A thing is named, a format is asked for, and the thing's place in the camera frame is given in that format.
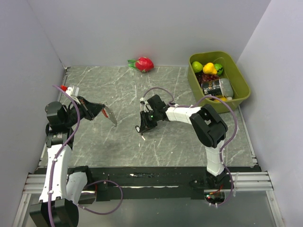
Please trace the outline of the small black key fob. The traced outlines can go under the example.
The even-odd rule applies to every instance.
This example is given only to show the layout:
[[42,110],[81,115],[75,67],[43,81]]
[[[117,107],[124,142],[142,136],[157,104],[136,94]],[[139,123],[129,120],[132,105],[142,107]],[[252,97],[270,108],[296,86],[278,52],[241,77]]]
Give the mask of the small black key fob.
[[145,127],[140,127],[139,125],[135,126],[135,130],[139,133],[141,138],[146,141],[145,137],[143,136],[143,133],[145,132]]

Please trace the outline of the red and silver key organizer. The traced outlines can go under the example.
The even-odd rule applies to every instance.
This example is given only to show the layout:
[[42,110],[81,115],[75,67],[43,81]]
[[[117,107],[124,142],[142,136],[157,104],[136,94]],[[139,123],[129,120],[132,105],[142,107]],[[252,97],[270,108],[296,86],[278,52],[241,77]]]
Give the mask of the red and silver key organizer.
[[111,108],[109,108],[109,107],[107,106],[107,103],[104,104],[104,108],[102,109],[102,113],[103,113],[103,115],[104,115],[107,119],[109,119],[109,120],[113,123],[113,125],[114,125],[115,127],[117,126],[117,119],[116,119],[116,117],[115,117],[115,115],[114,115],[114,112],[113,112],[113,110],[112,110]]

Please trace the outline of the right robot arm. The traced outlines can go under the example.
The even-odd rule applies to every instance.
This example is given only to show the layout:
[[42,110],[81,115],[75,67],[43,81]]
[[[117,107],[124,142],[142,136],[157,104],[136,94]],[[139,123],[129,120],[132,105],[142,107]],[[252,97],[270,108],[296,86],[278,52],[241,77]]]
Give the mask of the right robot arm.
[[142,97],[140,104],[143,106],[140,111],[141,125],[135,127],[139,134],[155,128],[158,121],[190,124],[199,141],[205,146],[208,185],[215,189],[223,184],[226,173],[220,149],[224,144],[228,127],[211,105],[181,107],[177,104],[166,104],[159,95],[154,95],[148,100]]

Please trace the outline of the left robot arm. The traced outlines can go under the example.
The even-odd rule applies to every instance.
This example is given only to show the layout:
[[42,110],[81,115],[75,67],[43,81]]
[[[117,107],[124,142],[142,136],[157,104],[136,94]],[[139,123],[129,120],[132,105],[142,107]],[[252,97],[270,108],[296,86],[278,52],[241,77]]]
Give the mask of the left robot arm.
[[79,222],[78,203],[82,190],[93,186],[88,166],[68,169],[75,129],[81,119],[93,120],[106,107],[78,96],[75,106],[58,101],[45,107],[46,147],[48,164],[39,202],[30,206],[30,217],[37,227],[76,227]]

